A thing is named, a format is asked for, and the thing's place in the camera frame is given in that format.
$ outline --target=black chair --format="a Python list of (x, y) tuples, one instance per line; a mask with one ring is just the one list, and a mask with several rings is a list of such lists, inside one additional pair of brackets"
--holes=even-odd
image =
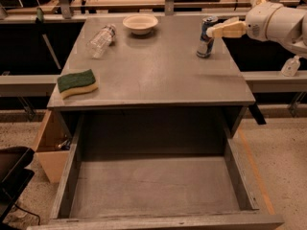
[(14, 229), (3, 220), (35, 174), (25, 169), (33, 157), (26, 147), (0, 149), (0, 229)]

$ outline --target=workbench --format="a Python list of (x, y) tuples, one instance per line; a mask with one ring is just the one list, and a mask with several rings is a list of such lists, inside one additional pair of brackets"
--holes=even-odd
[[(199, 58), (202, 16), (155, 14), (143, 36), (124, 28), (125, 16), (87, 18), (66, 62), (63, 75), (90, 68), (99, 88), (51, 96), (72, 144), (50, 225), (29, 229), (282, 224), (259, 210), (240, 167), (232, 137), (254, 98), (223, 41)], [(116, 41), (92, 59), (85, 44), (107, 23)]]

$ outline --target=gray tabletop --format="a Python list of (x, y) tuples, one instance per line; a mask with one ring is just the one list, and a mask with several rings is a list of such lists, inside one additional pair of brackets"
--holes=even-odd
[[(254, 98), (221, 39), (210, 58), (196, 56), (201, 15), (158, 16), (145, 36), (133, 35), (119, 15), (87, 18), (62, 74), (92, 69), (99, 88), (62, 100), (56, 86), (48, 108), (78, 110), (147, 105), (249, 105)], [(101, 59), (86, 42), (107, 23), (116, 41)]]

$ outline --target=cardboard box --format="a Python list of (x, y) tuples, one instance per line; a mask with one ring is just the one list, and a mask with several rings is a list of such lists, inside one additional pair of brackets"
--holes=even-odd
[(52, 111), (47, 110), (35, 138), (33, 150), (51, 183), (59, 183), (68, 157), (68, 150), (58, 148), (58, 144), (65, 139), (57, 117)]

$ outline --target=sponge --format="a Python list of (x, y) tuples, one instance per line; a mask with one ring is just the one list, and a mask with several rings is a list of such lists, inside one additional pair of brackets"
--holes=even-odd
[(95, 76), (91, 69), (80, 73), (71, 73), (58, 78), (58, 88), (63, 99), (84, 93), (89, 93), (98, 88)]

